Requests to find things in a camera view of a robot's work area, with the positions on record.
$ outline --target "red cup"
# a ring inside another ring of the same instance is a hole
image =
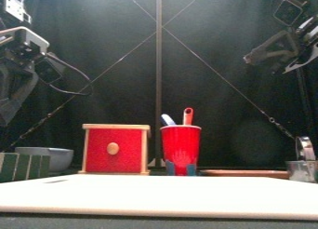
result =
[[[193,175],[201,128],[173,125],[161,127],[163,152],[168,175]]]

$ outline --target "white table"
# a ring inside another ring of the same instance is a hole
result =
[[[318,184],[271,178],[76,174],[1,183],[0,192],[2,218],[32,213],[318,222]]]

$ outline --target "wooden box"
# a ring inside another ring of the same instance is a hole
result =
[[[81,173],[149,174],[147,125],[84,124]]]

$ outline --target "wire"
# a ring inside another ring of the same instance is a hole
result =
[[[61,90],[60,88],[54,87],[52,84],[48,84],[54,90],[57,90],[61,93],[69,94],[69,95],[77,95],[77,96],[89,96],[93,93],[93,86],[92,86],[92,81],[89,79],[89,77],[84,74],[84,72],[81,70],[78,70],[76,67],[73,67],[72,65],[69,65],[66,62],[61,61],[57,57],[54,57],[50,53],[45,53],[45,56],[56,61],[57,63],[60,63],[62,66],[68,67],[70,70],[73,70],[85,80],[85,82],[88,83],[86,86],[78,91],[78,92],[73,92],[73,91],[65,91]],[[89,92],[86,93],[81,93],[84,89],[86,89],[89,87]]]

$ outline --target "gray bowl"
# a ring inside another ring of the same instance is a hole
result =
[[[68,169],[73,150],[46,147],[16,147],[14,152],[24,155],[49,155],[49,173],[58,173]]]

